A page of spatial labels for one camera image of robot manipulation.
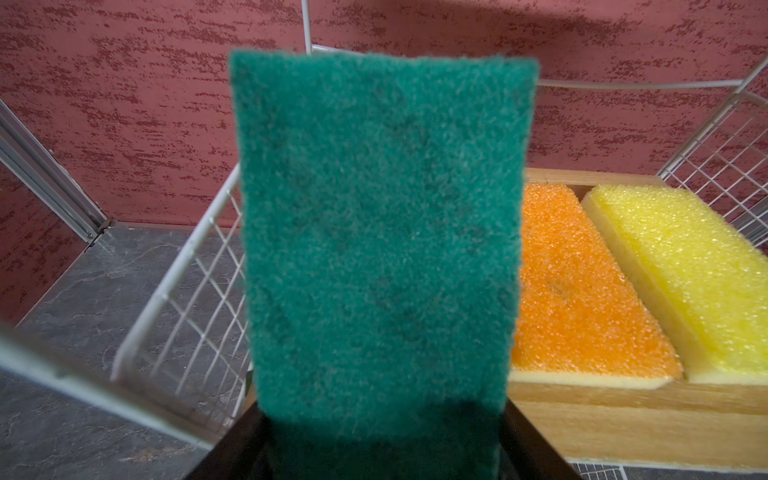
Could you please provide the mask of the dark green sponge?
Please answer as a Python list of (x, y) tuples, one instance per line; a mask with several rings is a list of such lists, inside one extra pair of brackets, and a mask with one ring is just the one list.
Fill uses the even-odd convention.
[(276, 478), (497, 476), (539, 70), (230, 55)]

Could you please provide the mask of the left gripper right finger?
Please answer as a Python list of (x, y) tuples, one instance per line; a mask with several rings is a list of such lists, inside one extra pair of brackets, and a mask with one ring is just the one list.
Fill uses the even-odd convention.
[(501, 479), (582, 479), (510, 400), (502, 415), (500, 445)]

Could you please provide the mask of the yellow sponge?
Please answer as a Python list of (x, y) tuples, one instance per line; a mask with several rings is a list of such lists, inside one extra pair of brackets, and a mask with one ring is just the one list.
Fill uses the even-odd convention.
[(691, 383), (767, 383), (767, 258), (692, 192), (599, 185), (582, 200)]

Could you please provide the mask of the orange sponge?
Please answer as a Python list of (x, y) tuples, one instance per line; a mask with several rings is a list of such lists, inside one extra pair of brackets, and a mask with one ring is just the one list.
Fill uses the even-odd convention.
[(657, 389), (683, 367), (574, 192), (529, 183), (512, 382)]

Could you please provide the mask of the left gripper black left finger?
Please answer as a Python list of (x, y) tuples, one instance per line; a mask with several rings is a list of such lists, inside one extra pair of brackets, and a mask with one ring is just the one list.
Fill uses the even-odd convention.
[(186, 480), (269, 479), (270, 421), (254, 403)]

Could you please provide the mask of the middle wooden shelf board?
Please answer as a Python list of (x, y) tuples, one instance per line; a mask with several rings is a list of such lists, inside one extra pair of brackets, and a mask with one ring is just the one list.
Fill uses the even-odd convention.
[(508, 388), (521, 171), (240, 176), (277, 478), (496, 477), (510, 398), (576, 462), (766, 471), (762, 387)]

